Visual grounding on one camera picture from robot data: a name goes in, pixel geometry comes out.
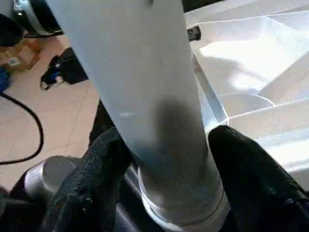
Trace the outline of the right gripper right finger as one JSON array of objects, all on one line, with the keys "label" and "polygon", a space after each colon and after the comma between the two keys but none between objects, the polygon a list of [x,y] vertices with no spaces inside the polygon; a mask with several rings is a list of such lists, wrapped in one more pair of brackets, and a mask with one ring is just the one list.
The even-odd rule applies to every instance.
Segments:
[{"label": "right gripper right finger", "polygon": [[240,232],[309,230],[306,192],[256,141],[218,126],[208,142]]}]

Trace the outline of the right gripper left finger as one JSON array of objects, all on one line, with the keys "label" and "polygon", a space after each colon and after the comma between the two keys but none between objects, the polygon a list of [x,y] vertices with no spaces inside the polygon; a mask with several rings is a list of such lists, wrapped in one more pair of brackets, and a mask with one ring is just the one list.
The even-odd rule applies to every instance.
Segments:
[{"label": "right gripper left finger", "polygon": [[102,133],[48,204],[41,231],[138,231],[120,204],[121,183],[131,160],[116,128]]}]

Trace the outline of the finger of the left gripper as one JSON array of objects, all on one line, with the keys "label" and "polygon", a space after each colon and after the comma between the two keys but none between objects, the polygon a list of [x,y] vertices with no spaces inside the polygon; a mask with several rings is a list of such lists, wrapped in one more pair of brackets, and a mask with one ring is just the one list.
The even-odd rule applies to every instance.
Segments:
[{"label": "finger of the left gripper", "polygon": [[187,34],[190,41],[198,41],[201,39],[201,30],[199,26],[187,29]]}]

